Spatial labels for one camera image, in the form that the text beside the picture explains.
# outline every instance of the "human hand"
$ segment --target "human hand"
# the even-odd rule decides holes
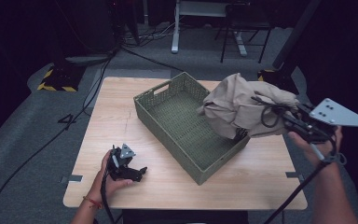
[[[337,153],[339,152],[339,148],[342,140],[342,127],[338,126],[335,132],[335,135],[332,136],[333,140],[336,141]],[[306,142],[300,135],[294,132],[290,132],[289,137],[295,142],[298,147],[304,149],[305,156],[312,163],[313,166],[317,166],[320,163],[319,158],[316,156],[315,152],[312,150],[310,144]],[[321,153],[326,157],[328,153],[333,149],[332,143],[327,141],[323,144],[318,144],[316,147],[321,151]]]
[[[89,190],[89,193],[87,194],[87,197],[91,198],[92,200],[102,203],[103,198],[101,196],[101,184],[103,181],[103,174],[107,165],[108,158],[110,156],[110,151],[108,150],[106,154],[103,157],[103,161],[101,164],[101,170],[98,172],[98,174],[95,176],[94,182],[92,183],[91,189]],[[132,184],[132,180],[130,179],[121,179],[121,180],[113,180],[112,177],[109,175],[106,178],[106,198],[112,197],[113,193],[118,190],[122,189],[130,184]]]

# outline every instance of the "human arm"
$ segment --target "human arm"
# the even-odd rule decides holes
[[[103,157],[103,161],[101,164],[101,170],[94,178],[94,182],[92,183],[91,188],[89,189],[88,194],[86,195],[87,198],[93,200],[98,204],[103,204],[103,198],[101,195],[101,184],[103,181],[103,174],[106,168],[107,160],[110,155],[110,150],[105,154]],[[118,189],[124,188],[132,183],[130,179],[123,179],[123,180],[113,180],[110,176],[106,178],[106,198],[111,198],[114,192]],[[71,223],[74,224],[90,224],[93,222],[95,215],[97,214],[98,207],[95,206],[89,200],[83,200],[83,202],[78,207],[74,218],[72,219]]]
[[[303,140],[297,133],[290,132],[289,136],[297,146],[304,149],[308,160],[314,167],[317,167],[321,161],[312,151],[310,144]],[[337,128],[333,138],[336,141],[337,152],[339,152],[342,140],[341,127]],[[330,142],[326,142],[317,145],[317,148],[326,156],[331,151],[332,145]],[[339,167],[336,162],[324,167],[322,171],[315,176],[314,180],[315,190],[312,223],[358,223],[347,198]]]

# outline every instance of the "green plastic basket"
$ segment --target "green plastic basket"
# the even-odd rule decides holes
[[[187,73],[134,97],[138,118],[201,185],[249,142],[217,135],[196,109],[210,92]]]

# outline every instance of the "bracelet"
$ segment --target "bracelet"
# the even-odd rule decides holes
[[[89,198],[87,196],[83,196],[83,200],[87,200],[94,204],[94,205],[90,206],[89,208],[96,206],[98,209],[103,209],[103,206],[100,203],[95,202],[94,200],[92,200],[91,198]]]

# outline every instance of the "gray carpet floor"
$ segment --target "gray carpet floor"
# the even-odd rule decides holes
[[[177,54],[171,53],[171,35],[130,50],[185,70],[196,79],[222,80],[240,72],[247,80],[256,80],[257,71],[272,68],[273,60],[291,34],[290,29],[274,29],[262,63],[257,63],[261,48],[247,48],[249,55],[244,58],[234,46],[227,49],[227,56],[224,62],[220,63],[223,36],[213,40],[216,32],[217,30],[211,27],[184,30],[181,32]],[[263,34],[259,35],[255,41],[263,38]],[[70,60],[87,59],[89,58],[79,57]],[[31,95],[19,105],[0,129],[0,188],[20,165],[60,132],[65,124],[58,123],[59,119],[68,114],[79,113],[84,102],[90,100],[89,92],[101,69],[100,65],[88,67],[78,92],[38,91],[37,86],[50,66],[51,64],[47,64],[29,78]],[[104,75],[169,78],[179,73],[178,70],[120,51],[108,64]],[[301,71],[297,69],[292,78],[300,90],[298,99],[306,102],[306,83]],[[90,104],[86,109],[87,113],[91,114],[92,108]],[[13,176],[0,195],[0,223],[68,223],[71,220],[76,210],[62,204],[66,188],[64,180],[72,173],[89,120],[88,115],[80,114],[68,131],[64,131],[44,147]],[[296,172],[299,175],[309,175],[312,169],[302,152],[284,138]],[[344,168],[342,175],[351,204],[358,216],[356,190]],[[312,184],[306,187],[304,192],[309,207],[303,211],[285,211],[284,223],[310,223]],[[120,213],[119,210],[113,212],[115,216]],[[252,224],[262,223],[271,213],[272,211],[250,211],[249,221]],[[97,218],[100,223],[108,223],[105,212],[100,212]],[[282,216],[272,223],[282,223]]]

